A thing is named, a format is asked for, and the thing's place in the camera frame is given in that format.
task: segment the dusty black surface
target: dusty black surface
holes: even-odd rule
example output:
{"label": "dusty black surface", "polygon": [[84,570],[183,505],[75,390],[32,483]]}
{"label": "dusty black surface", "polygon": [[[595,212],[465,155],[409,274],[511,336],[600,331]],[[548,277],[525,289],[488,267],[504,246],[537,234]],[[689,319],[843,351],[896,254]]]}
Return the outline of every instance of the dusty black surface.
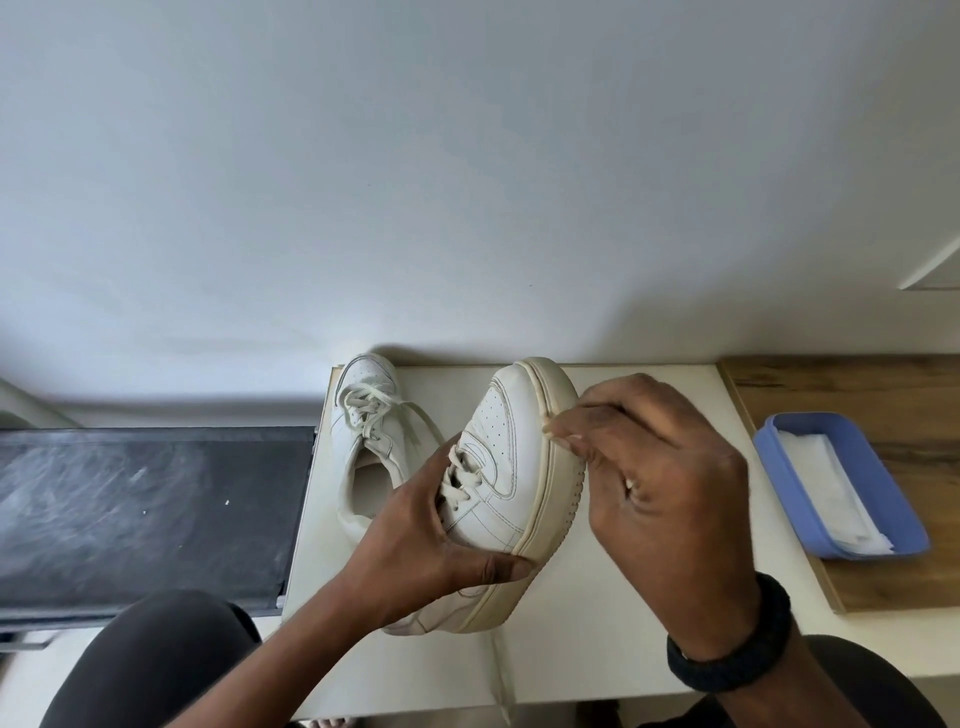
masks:
{"label": "dusty black surface", "polygon": [[0,622],[285,592],[313,427],[0,431]]}

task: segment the fingernail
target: fingernail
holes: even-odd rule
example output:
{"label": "fingernail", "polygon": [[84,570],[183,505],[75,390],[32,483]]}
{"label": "fingernail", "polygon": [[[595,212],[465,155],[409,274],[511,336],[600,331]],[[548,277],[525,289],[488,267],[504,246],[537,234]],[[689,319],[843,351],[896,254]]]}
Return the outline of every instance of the fingernail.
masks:
{"label": "fingernail", "polygon": [[533,562],[527,561],[526,559],[517,559],[510,569],[510,580],[519,581],[520,579],[525,579],[533,572]]}

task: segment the black fabric band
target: black fabric band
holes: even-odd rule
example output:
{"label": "black fabric band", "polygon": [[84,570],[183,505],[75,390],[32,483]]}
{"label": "black fabric band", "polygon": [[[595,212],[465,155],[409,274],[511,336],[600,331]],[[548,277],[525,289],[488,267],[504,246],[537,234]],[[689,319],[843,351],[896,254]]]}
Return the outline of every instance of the black fabric band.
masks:
{"label": "black fabric band", "polygon": [[727,657],[695,663],[667,637],[666,662],[684,685],[700,692],[734,691],[755,682],[780,661],[793,628],[790,596],[773,576],[758,571],[756,583],[760,587],[756,630]]}

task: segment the sneaker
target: sneaker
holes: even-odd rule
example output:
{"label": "sneaker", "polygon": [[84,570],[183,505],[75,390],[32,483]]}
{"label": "sneaker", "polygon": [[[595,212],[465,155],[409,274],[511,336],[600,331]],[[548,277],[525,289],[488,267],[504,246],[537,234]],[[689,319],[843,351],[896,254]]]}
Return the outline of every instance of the sneaker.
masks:
{"label": "sneaker", "polygon": [[333,397],[330,437],[336,467],[343,473],[337,519],[359,544],[390,492],[410,478],[407,442],[418,442],[404,410],[419,414],[438,443],[444,438],[423,410],[400,396],[394,365],[379,354],[354,357],[340,374]]}
{"label": "sneaker", "polygon": [[450,450],[440,520],[458,544],[525,556],[538,568],[522,581],[445,596],[385,632],[480,632],[506,621],[564,540],[580,503],[583,460],[542,431],[547,417],[576,402],[573,384],[549,359],[523,359],[493,375]]}

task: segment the wooden board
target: wooden board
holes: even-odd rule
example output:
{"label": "wooden board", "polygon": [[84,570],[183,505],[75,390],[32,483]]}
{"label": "wooden board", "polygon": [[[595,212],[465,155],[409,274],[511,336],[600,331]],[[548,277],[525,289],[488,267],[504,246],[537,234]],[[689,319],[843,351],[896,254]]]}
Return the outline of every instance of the wooden board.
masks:
{"label": "wooden board", "polygon": [[778,412],[853,419],[924,522],[922,556],[810,557],[834,611],[960,606],[960,356],[738,356],[717,367],[751,435]]}

